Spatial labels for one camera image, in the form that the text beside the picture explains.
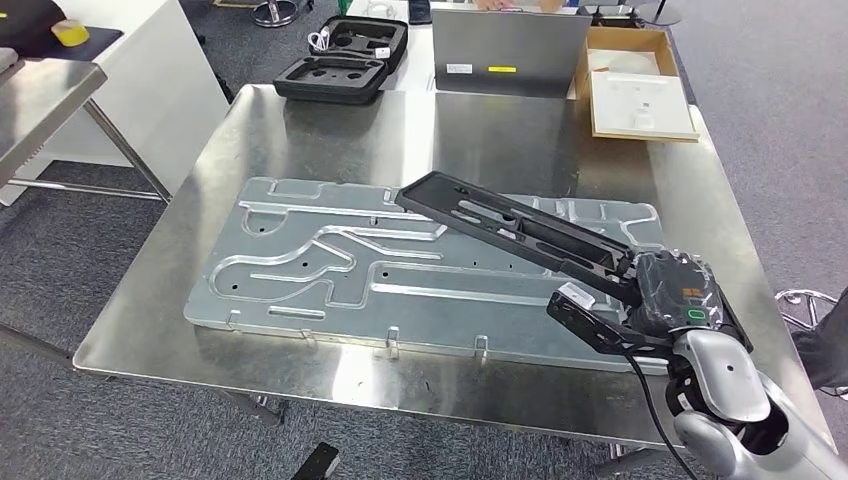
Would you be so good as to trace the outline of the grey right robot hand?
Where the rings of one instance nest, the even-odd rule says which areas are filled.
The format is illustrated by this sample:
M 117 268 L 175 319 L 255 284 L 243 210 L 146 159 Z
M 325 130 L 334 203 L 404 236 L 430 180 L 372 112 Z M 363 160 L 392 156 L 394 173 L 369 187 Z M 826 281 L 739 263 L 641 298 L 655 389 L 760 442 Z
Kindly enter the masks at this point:
M 699 256 L 669 250 L 640 253 L 635 278 L 641 304 L 629 314 L 632 329 L 663 337 L 675 329 L 717 329 L 725 323 L 720 287 Z

